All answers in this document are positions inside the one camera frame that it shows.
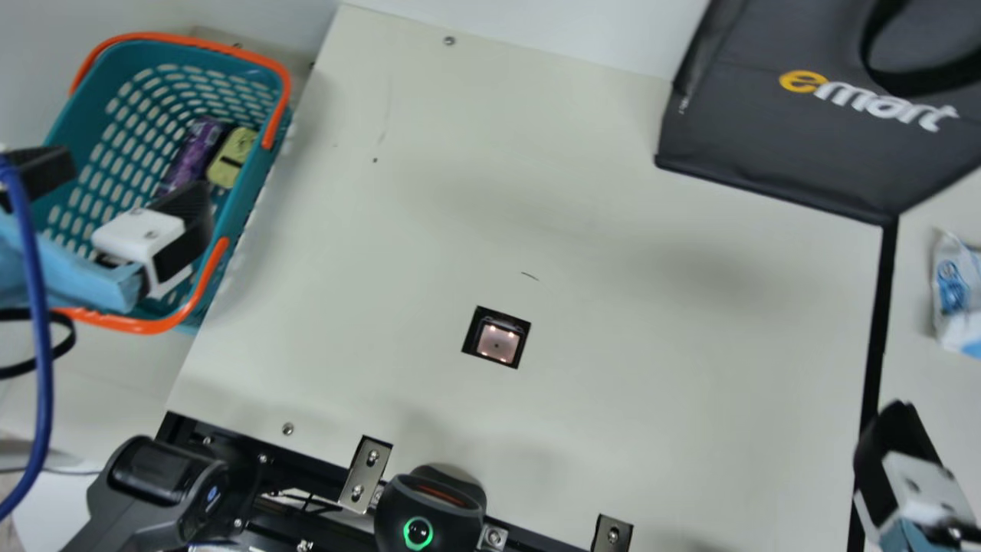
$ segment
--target barcode scanner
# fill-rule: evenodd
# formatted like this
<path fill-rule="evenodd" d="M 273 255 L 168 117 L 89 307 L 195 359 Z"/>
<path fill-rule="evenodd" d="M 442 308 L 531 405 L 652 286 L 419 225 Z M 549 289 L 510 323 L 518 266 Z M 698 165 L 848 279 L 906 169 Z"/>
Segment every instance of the barcode scanner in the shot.
<path fill-rule="evenodd" d="M 480 541 L 487 494 L 452 469 L 420 466 L 385 487 L 375 513 L 380 552 L 459 552 Z"/>
<path fill-rule="evenodd" d="M 62 551 L 156 552 L 229 538 L 258 487 L 256 460 L 231 447 L 189 451 L 134 437 L 88 488 L 92 517 Z"/>

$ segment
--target square sensor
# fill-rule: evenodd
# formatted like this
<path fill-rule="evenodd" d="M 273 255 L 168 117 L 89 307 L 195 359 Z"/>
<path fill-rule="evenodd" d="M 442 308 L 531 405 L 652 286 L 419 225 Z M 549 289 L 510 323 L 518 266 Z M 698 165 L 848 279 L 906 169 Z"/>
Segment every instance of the square sensor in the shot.
<path fill-rule="evenodd" d="M 531 328 L 530 322 L 478 306 L 463 353 L 517 368 Z"/>

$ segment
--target white plastic bag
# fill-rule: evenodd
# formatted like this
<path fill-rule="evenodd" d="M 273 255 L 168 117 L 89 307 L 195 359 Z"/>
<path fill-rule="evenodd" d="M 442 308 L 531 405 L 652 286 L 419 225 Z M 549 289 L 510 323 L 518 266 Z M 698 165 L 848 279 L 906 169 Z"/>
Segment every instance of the white plastic bag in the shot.
<path fill-rule="evenodd" d="M 953 234 L 933 248 L 933 324 L 948 350 L 981 359 L 981 258 Z"/>

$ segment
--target black shopping bag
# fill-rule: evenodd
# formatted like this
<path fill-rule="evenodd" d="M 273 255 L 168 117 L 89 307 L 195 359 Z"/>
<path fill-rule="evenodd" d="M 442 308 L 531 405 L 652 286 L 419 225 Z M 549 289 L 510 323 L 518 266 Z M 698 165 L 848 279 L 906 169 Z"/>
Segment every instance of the black shopping bag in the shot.
<path fill-rule="evenodd" d="M 889 223 L 981 165 L 981 0 L 713 0 L 655 162 Z"/>

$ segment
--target emart logo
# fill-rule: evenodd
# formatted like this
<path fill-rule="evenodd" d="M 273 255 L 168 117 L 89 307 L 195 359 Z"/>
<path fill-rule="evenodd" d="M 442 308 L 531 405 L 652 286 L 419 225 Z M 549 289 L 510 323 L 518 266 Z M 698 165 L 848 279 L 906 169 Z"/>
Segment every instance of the emart logo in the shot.
<path fill-rule="evenodd" d="M 780 76 L 780 86 L 798 94 L 814 94 L 825 101 L 830 99 L 831 103 L 842 107 L 850 104 L 855 111 L 864 111 L 879 119 L 896 119 L 905 125 L 915 121 L 931 133 L 940 130 L 937 123 L 941 119 L 960 118 L 951 105 L 933 107 L 894 96 L 880 96 L 872 90 L 852 84 L 828 81 L 826 77 L 813 71 L 785 73 Z"/>

